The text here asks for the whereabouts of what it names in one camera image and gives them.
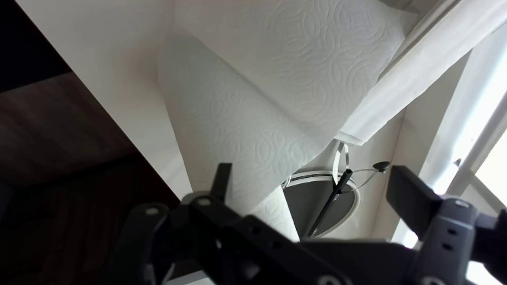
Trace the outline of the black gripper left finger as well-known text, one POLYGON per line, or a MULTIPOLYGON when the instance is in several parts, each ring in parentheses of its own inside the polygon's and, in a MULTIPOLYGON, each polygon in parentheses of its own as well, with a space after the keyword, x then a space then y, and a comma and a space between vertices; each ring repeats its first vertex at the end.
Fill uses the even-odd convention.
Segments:
POLYGON ((225 203, 232 162, 217 165, 209 191, 176 208, 135 207, 102 272, 102 285, 164 285, 183 265, 200 267, 217 285, 295 279, 286 257, 290 240, 255 216, 225 203))

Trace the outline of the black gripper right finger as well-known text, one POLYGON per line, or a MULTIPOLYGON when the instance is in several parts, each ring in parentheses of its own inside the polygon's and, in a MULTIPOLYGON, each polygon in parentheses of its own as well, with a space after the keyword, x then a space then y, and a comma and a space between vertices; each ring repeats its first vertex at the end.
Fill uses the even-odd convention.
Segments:
POLYGON ((461 197, 442 197, 408 165, 390 170, 387 200, 422 241, 411 285, 466 285, 471 260, 507 283, 507 213, 480 211, 461 197))

